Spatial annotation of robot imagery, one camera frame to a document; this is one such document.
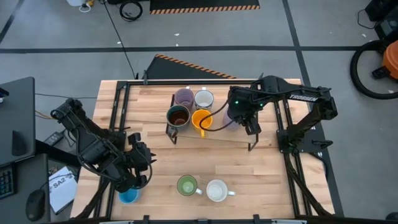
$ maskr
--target mug handle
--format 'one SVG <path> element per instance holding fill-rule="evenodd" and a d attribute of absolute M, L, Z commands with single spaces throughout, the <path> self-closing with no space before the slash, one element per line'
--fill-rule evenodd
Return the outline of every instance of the mug handle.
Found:
<path fill-rule="evenodd" d="M 169 134 L 168 134 L 169 137 L 170 138 L 175 138 L 175 137 L 177 137 L 177 134 L 178 134 L 177 128 L 174 128 L 171 125 L 169 125 Z"/>
<path fill-rule="evenodd" d="M 203 191 L 201 191 L 200 189 L 197 189 L 197 190 L 195 191 L 195 193 L 196 193 L 196 194 L 202 195 L 202 194 L 203 194 Z"/>

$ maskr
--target orange vacuum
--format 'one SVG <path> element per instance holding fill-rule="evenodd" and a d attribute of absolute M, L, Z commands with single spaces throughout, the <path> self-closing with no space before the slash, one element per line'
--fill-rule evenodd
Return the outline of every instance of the orange vacuum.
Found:
<path fill-rule="evenodd" d="M 383 67 L 392 78 L 398 80 L 398 40 L 390 44 L 384 52 Z"/>
<path fill-rule="evenodd" d="M 373 71 L 372 76 L 375 79 L 390 76 L 394 80 L 398 81 L 398 40 L 394 43 L 387 42 L 386 40 L 374 40 L 360 46 L 353 55 L 351 65 L 349 66 L 351 80 L 355 88 L 364 95 L 378 100 L 391 100 L 398 98 L 398 92 L 375 93 L 362 84 L 358 76 L 358 60 L 361 54 L 367 50 L 377 50 L 384 54 L 382 67 Z"/>

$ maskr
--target wooden table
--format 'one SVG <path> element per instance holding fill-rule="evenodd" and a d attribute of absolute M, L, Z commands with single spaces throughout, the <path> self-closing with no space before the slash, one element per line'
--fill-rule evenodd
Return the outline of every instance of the wooden table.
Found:
<path fill-rule="evenodd" d="M 299 79 L 287 81 L 300 83 Z M 115 80 L 102 81 L 99 88 L 93 121 L 102 128 L 109 128 L 116 83 Z M 193 89 L 202 86 L 191 85 Z M 216 100 L 225 101 L 229 85 L 206 87 L 213 91 Z M 158 161 L 153 163 L 153 178 L 142 190 L 138 203 L 122 204 L 115 194 L 112 220 L 142 220 L 144 215 L 150 215 L 151 220 L 252 219 L 253 214 L 259 214 L 260 218 L 293 218 L 284 159 L 276 140 L 278 126 L 274 105 L 268 104 L 259 112 L 262 133 L 251 152 L 248 152 L 245 142 L 181 136 L 173 145 L 165 134 L 165 115 L 170 107 L 170 96 L 179 88 L 185 88 L 185 85 L 131 87 L 125 124 L 125 127 L 131 128 L 126 130 L 127 134 L 140 132 L 142 141 L 157 154 L 154 159 Z M 119 124 L 121 117 L 123 96 L 122 92 L 116 124 Z M 308 113 L 306 103 L 289 103 L 294 123 Z M 322 163 L 308 154 L 302 154 L 301 161 L 308 188 L 323 207 L 333 213 Z M 221 179 L 236 192 L 236 196 L 227 197 L 220 203 L 212 202 L 205 193 L 182 196 L 176 184 L 185 174 L 193 175 L 202 190 L 210 180 Z M 71 217 L 78 215 L 90 201 L 98 188 L 99 179 L 97 175 L 81 170 Z M 304 214 L 301 193 L 298 187 L 296 189 L 300 211 Z M 101 215 L 105 214 L 107 195 L 108 192 L 105 192 Z"/>

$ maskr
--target mouse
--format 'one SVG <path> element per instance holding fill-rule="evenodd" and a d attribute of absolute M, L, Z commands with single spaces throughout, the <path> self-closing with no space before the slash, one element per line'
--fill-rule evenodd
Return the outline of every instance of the mouse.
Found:
<path fill-rule="evenodd" d="M 41 219 L 44 215 L 45 209 L 45 192 L 42 189 L 37 189 L 30 193 L 26 201 L 26 217 L 34 222 Z"/>

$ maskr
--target purple mug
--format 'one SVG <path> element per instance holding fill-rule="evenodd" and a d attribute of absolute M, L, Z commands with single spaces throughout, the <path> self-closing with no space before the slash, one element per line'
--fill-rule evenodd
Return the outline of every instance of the purple mug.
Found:
<path fill-rule="evenodd" d="M 183 89 L 179 89 L 174 94 L 174 101 L 176 105 L 186 106 L 188 109 L 192 108 L 193 100 L 195 96 L 189 86 Z"/>
<path fill-rule="evenodd" d="M 223 125 L 229 124 L 232 121 L 231 118 L 228 116 L 228 108 L 225 110 L 224 117 L 223 117 Z M 232 122 L 230 125 L 226 127 L 227 130 L 236 131 L 239 128 L 239 124 L 237 122 Z"/>

